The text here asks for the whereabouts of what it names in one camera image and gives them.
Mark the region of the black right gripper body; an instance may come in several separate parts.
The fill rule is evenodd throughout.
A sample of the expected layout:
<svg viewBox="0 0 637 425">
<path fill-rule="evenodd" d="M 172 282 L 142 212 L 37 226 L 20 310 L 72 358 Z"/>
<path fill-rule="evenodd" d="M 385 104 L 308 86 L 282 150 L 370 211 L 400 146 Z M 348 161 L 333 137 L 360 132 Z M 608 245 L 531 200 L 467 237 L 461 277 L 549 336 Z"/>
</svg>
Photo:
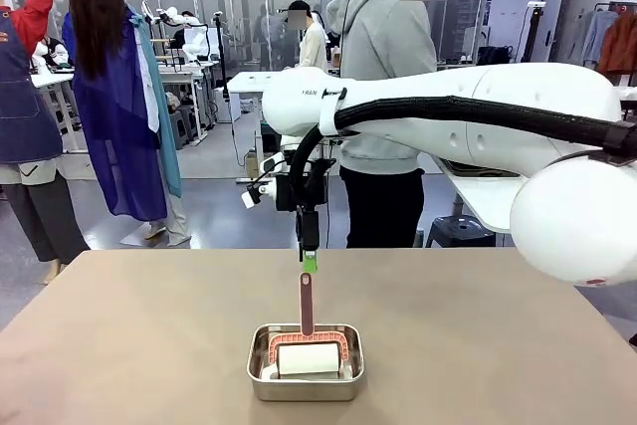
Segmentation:
<svg viewBox="0 0 637 425">
<path fill-rule="evenodd" d="M 316 159 L 308 163 L 310 170 L 304 172 L 301 180 L 301 198 L 298 198 L 289 173 L 275 175 L 275 205 L 280 212 L 295 213 L 296 227 L 300 226 L 300 210 L 323 205 L 328 200 L 328 172 L 334 166 L 334 159 Z"/>
</svg>

